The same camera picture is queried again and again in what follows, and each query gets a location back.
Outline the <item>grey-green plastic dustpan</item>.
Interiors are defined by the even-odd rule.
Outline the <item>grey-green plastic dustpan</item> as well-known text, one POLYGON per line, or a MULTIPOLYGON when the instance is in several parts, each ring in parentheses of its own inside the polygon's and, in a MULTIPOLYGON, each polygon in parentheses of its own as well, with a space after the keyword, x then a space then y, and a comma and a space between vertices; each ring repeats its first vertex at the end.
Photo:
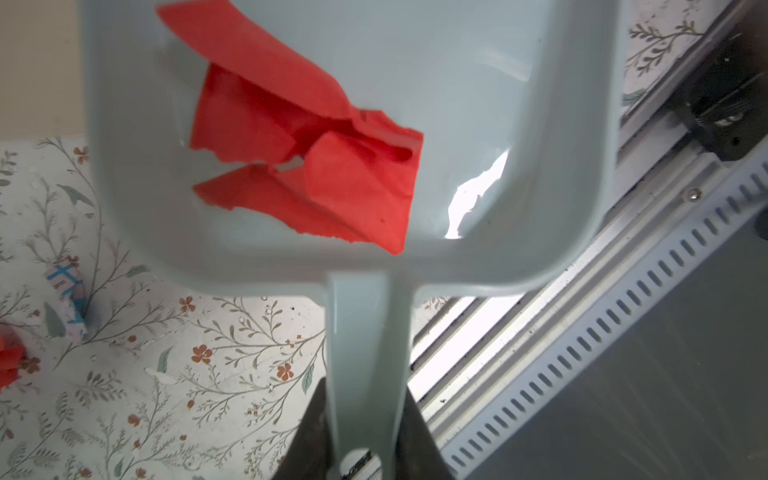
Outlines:
POLYGON ((200 292, 326 310, 333 457, 396 471, 415 305, 562 273, 602 222, 627 1, 82 1, 91 168, 200 292))

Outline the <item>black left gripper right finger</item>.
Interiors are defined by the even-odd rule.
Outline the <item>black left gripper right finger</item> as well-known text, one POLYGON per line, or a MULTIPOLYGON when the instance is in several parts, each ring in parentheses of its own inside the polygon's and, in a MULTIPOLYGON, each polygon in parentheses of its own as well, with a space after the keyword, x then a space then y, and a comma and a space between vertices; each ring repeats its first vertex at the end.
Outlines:
POLYGON ((395 478, 397 480, 451 480, 454 478, 409 389, 406 389, 396 441, 395 478))

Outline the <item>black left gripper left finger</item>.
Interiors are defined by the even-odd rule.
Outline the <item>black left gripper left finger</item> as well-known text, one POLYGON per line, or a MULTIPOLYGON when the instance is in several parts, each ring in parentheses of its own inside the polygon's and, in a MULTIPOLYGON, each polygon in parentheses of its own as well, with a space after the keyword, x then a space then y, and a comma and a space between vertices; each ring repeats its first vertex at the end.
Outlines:
POLYGON ((312 395, 296 434, 273 480, 321 480, 332 466, 332 441, 323 377, 312 395))

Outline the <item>red paper scrap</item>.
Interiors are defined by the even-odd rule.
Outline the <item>red paper scrap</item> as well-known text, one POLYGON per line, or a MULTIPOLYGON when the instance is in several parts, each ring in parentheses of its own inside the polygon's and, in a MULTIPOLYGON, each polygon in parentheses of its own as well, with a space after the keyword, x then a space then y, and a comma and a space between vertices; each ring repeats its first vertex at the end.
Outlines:
POLYGON ((157 15, 209 67, 189 145, 231 166, 195 194, 300 234, 404 251, 424 137, 355 107, 341 85, 229 1, 157 15))
POLYGON ((10 326, 1 326, 1 389, 10 386, 19 378, 19 368, 26 354, 20 337, 10 326))

